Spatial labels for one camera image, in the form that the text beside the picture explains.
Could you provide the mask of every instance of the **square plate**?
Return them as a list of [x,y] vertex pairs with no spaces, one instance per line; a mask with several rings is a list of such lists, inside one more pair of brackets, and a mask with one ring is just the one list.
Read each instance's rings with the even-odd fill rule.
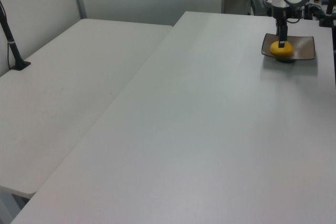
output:
[[273,42],[278,41],[278,36],[274,34],[266,34],[263,42],[261,53],[268,57],[280,60],[313,60],[315,59],[315,42],[314,37],[297,37],[288,36],[287,41],[290,42],[294,51],[291,56],[279,56],[271,53],[270,46]]

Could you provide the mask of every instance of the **table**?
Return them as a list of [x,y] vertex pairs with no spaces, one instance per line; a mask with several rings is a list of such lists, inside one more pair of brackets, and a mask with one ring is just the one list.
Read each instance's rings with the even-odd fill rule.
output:
[[14,219],[27,223],[333,223],[330,28],[317,58],[261,55],[269,17],[185,13]]
[[0,189],[30,198],[172,27],[83,19],[0,78]]

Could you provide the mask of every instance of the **yellow object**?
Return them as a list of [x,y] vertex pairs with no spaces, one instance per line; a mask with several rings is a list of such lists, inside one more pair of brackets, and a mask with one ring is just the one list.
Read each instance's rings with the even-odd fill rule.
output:
[[270,47],[271,53],[278,56],[291,56],[293,53],[293,46],[288,41],[285,42],[285,47],[279,48],[279,42],[275,41]]

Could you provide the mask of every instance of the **brown plate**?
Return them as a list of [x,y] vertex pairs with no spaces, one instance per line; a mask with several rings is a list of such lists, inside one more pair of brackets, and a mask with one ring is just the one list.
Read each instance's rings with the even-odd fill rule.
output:
[[287,41],[290,42],[294,51],[291,56],[279,56],[271,53],[270,46],[273,42],[278,41],[278,36],[274,34],[266,34],[263,42],[261,53],[268,57],[278,60],[313,60],[315,59],[315,42],[314,37],[297,37],[288,36]]

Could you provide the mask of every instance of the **yellow sponge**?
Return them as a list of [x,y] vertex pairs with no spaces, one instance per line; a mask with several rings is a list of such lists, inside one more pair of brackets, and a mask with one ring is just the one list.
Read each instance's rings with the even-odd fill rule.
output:
[[285,47],[279,48],[279,42],[275,41],[270,47],[271,53],[278,56],[291,56],[293,53],[293,46],[288,41],[285,42]]

